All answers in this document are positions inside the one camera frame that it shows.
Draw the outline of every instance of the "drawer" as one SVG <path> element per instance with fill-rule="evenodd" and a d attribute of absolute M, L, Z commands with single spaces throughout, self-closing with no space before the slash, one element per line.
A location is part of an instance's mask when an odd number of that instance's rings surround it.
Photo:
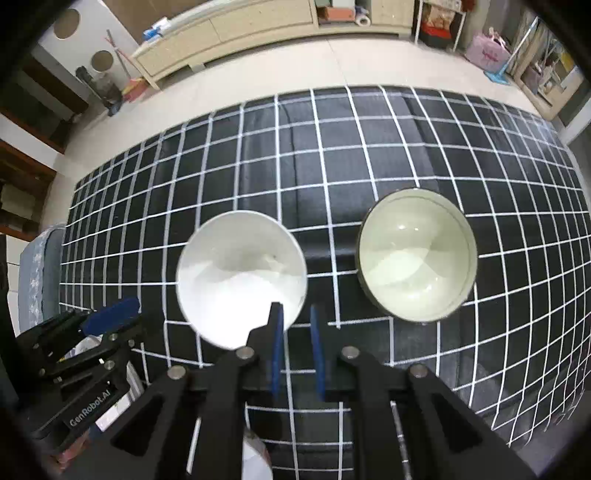
<path fill-rule="evenodd" d="M 271 0 L 211 20 L 220 41 L 225 42 L 272 28 L 312 23 L 312 14 L 307 0 Z"/>
<path fill-rule="evenodd" d="M 412 27 L 414 0 L 372 0 L 371 21 L 376 25 Z"/>
<path fill-rule="evenodd" d="M 137 60 L 150 75 L 156 75 L 175 63 L 219 43 L 212 23 L 206 20 L 161 39 L 153 48 L 140 54 Z"/>

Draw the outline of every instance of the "white bowl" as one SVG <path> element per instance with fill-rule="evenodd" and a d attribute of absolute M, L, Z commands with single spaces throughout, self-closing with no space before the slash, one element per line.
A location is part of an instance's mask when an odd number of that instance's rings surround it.
<path fill-rule="evenodd" d="M 432 322 L 466 300 L 478 253 L 470 225 L 452 202 L 408 189 L 384 197 L 368 213 L 356 260 L 374 303 L 404 320 Z"/>
<path fill-rule="evenodd" d="M 306 290 L 306 261 L 296 239 L 258 212 L 236 210 L 208 220 L 178 261 L 177 297 L 186 320 L 208 342 L 229 350 L 267 323 L 273 301 L 283 304 L 287 330 Z"/>

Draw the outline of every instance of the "metal bolt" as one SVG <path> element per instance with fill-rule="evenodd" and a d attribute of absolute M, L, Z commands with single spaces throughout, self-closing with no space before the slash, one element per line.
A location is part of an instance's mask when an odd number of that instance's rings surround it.
<path fill-rule="evenodd" d="M 236 350 L 236 356 L 240 360 L 248 360 L 249 358 L 252 358 L 254 354 L 255 351 L 249 346 L 241 346 L 238 350 Z"/>
<path fill-rule="evenodd" d="M 423 364 L 414 364 L 410 368 L 410 374 L 415 378 L 425 378 L 429 370 Z"/>
<path fill-rule="evenodd" d="M 359 356 L 359 349 L 356 346 L 347 345 L 343 347 L 343 349 L 340 351 L 340 354 L 346 359 L 352 360 L 353 358 L 357 358 Z"/>
<path fill-rule="evenodd" d="M 175 365 L 173 367 L 170 367 L 168 369 L 168 372 L 166 372 L 168 377 L 172 378 L 173 380 L 180 380 L 185 376 L 185 373 L 187 373 L 187 370 L 182 365 Z"/>

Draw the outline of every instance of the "black and white grid tablecloth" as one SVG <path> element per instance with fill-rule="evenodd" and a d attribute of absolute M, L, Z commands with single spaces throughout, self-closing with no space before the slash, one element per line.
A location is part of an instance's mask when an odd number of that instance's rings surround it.
<path fill-rule="evenodd" d="M 415 186 L 464 212 L 479 251 L 473 294 L 430 325 L 384 316 L 354 262 L 368 209 Z M 314 390 L 312 302 L 380 361 L 427 364 L 510 445 L 577 405 L 591 341 L 591 223 L 576 171 L 541 118 L 474 96 L 370 86 L 279 95 L 177 125 L 76 186 L 62 309 L 125 296 L 161 309 L 163 334 L 134 356 L 147 383 L 172 364 L 211 364 L 222 352 L 185 322 L 175 272 L 196 226 L 232 209 L 282 222 L 309 272 L 287 334 L 286 388 L 247 409 L 276 478 L 352 477 L 350 412 Z"/>

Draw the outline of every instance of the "blue mop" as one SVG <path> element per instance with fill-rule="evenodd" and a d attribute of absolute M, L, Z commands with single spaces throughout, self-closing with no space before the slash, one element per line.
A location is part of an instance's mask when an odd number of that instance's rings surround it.
<path fill-rule="evenodd" d="M 484 72 L 484 75 L 486 75 L 491 82 L 500 83 L 502 85 L 509 85 L 509 80 L 507 80 L 507 78 L 505 77 L 505 70 L 507 69 L 507 67 L 509 66 L 511 61 L 515 58 L 515 56 L 517 55 L 517 52 L 519 51 L 519 49 L 521 48 L 521 46 L 525 42 L 525 39 L 529 36 L 529 34 L 535 28 L 537 23 L 538 23 L 538 17 L 535 17 L 534 21 L 531 23 L 529 29 L 527 30 L 527 32 L 525 32 L 524 37 L 521 39 L 521 41 L 519 42 L 519 44 L 517 45 L 515 50 L 513 50 L 513 53 L 511 54 L 511 57 L 509 57 L 509 60 L 507 60 L 505 62 L 505 64 L 501 67 L 501 69 L 497 73 Z"/>

